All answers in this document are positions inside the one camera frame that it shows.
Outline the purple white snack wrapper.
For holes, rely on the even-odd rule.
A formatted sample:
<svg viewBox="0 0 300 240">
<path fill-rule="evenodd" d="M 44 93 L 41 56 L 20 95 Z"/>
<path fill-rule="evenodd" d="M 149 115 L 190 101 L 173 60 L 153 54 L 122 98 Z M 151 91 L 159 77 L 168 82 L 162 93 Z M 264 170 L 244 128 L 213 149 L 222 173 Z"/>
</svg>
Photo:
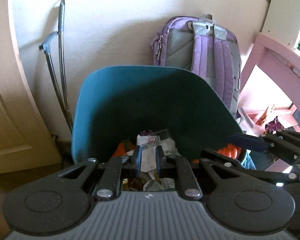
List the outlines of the purple white snack wrapper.
<svg viewBox="0 0 300 240">
<path fill-rule="evenodd" d="M 140 132 L 136 138 L 136 144 L 141 146 L 142 150 L 156 148 L 161 144 L 161 133 L 150 130 Z"/>
</svg>

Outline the white paper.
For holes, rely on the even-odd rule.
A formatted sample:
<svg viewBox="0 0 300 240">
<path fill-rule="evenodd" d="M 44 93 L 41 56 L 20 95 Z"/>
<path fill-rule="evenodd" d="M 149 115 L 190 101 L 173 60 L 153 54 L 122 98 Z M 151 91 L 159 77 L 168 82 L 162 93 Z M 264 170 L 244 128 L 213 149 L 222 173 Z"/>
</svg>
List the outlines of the white paper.
<svg viewBox="0 0 300 240">
<path fill-rule="evenodd" d="M 155 146 L 144 146 L 141 156 L 141 171 L 149 172 L 157 168 L 155 159 Z"/>
</svg>

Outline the orange foam net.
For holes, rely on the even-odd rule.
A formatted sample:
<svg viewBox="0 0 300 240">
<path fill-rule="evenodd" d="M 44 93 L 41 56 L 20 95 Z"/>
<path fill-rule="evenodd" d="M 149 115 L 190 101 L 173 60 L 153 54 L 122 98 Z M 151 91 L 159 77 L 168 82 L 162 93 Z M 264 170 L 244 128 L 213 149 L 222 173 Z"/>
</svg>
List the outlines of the orange foam net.
<svg viewBox="0 0 300 240">
<path fill-rule="evenodd" d="M 232 159 L 238 159 L 239 156 L 241 155 L 241 152 L 242 152 L 242 148 L 235 146 L 233 144 L 227 144 L 227 146 L 217 151 L 217 153 Z"/>
</svg>

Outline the red plastic bag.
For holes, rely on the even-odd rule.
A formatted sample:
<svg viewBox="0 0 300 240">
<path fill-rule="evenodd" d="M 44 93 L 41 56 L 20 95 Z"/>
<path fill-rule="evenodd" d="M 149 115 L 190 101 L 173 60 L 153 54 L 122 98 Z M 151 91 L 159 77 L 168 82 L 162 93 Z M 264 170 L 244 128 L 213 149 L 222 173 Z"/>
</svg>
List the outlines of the red plastic bag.
<svg viewBox="0 0 300 240">
<path fill-rule="evenodd" d="M 122 141 L 119 143 L 116 151 L 111 156 L 111 158 L 125 155 L 133 155 L 136 146 L 130 141 Z"/>
</svg>

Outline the teal deer trash bin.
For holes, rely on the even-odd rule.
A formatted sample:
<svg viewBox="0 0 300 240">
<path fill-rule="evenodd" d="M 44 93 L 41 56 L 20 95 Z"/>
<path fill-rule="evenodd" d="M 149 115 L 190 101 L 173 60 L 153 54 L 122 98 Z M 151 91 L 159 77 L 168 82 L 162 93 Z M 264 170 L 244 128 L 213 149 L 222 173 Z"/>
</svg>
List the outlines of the teal deer trash bin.
<svg viewBox="0 0 300 240">
<path fill-rule="evenodd" d="M 99 69 L 82 84 L 72 130 L 72 159 L 107 162 L 119 143 L 139 133 L 167 129 L 189 161 L 219 150 L 238 123 L 207 82 L 173 67 L 115 66 Z"/>
</svg>

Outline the dark full waste bin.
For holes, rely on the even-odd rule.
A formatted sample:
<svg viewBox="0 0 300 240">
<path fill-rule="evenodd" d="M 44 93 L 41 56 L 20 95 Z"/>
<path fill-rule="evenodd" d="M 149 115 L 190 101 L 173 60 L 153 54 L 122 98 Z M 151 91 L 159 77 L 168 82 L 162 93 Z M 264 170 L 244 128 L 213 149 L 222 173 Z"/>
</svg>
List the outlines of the dark full waste bin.
<svg viewBox="0 0 300 240">
<path fill-rule="evenodd" d="M 279 122 L 279 117 L 276 116 L 272 121 L 265 124 L 265 133 L 266 134 L 273 134 L 278 130 L 284 130 L 284 126 Z"/>
</svg>

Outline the pink wooden desk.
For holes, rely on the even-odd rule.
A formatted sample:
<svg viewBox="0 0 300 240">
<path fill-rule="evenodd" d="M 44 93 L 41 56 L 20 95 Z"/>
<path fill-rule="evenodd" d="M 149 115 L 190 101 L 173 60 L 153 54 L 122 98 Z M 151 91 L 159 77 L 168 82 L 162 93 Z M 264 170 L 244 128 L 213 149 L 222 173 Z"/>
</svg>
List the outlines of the pink wooden desk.
<svg viewBox="0 0 300 240">
<path fill-rule="evenodd" d="M 264 33 L 258 33 L 241 72 L 240 102 L 247 95 L 243 89 L 255 67 L 260 68 L 300 112 L 300 51 L 289 48 Z"/>
</svg>

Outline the purple grey backpack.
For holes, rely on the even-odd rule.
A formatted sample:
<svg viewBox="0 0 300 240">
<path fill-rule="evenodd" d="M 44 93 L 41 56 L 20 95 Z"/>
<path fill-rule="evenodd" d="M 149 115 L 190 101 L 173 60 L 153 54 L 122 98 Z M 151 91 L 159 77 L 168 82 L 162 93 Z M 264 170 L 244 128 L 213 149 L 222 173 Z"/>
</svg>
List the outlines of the purple grey backpack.
<svg viewBox="0 0 300 240">
<path fill-rule="evenodd" d="M 233 32 L 213 16 L 171 18 L 151 41 L 155 66 L 177 67 L 204 79 L 237 116 L 241 56 Z"/>
</svg>

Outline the beige wooden door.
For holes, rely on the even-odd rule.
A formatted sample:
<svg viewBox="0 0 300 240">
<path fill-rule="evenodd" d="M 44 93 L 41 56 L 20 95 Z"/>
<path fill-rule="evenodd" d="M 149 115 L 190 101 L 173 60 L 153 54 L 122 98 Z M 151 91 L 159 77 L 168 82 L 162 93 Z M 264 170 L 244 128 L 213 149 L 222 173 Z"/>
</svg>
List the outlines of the beige wooden door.
<svg viewBox="0 0 300 240">
<path fill-rule="evenodd" d="M 59 162 L 20 60 L 12 0 L 0 0 L 0 174 Z"/>
</svg>

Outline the white bookshelf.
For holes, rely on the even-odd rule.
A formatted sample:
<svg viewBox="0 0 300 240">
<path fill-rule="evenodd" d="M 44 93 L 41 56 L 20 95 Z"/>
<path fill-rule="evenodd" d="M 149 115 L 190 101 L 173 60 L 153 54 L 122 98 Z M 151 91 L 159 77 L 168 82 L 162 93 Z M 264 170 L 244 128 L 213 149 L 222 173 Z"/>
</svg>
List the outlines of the white bookshelf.
<svg viewBox="0 0 300 240">
<path fill-rule="evenodd" d="M 287 59 L 300 58 L 300 0 L 270 0 L 261 34 L 267 48 Z"/>
</svg>

